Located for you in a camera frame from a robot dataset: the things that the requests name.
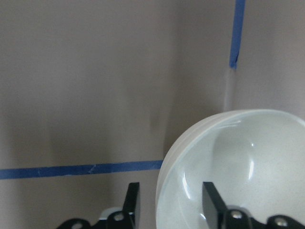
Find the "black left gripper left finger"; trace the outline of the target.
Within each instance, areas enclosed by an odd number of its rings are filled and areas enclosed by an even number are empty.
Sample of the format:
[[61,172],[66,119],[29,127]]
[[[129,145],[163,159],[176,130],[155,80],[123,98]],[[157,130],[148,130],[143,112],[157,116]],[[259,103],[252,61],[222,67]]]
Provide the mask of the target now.
[[139,228],[140,218],[140,183],[133,182],[128,185],[122,211],[128,216],[131,229]]

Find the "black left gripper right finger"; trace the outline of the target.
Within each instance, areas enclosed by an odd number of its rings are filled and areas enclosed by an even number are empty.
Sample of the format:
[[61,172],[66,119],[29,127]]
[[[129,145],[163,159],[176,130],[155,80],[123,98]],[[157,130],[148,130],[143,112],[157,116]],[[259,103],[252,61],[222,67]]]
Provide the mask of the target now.
[[221,229],[226,204],[213,182],[203,182],[202,206],[207,225],[210,229]]

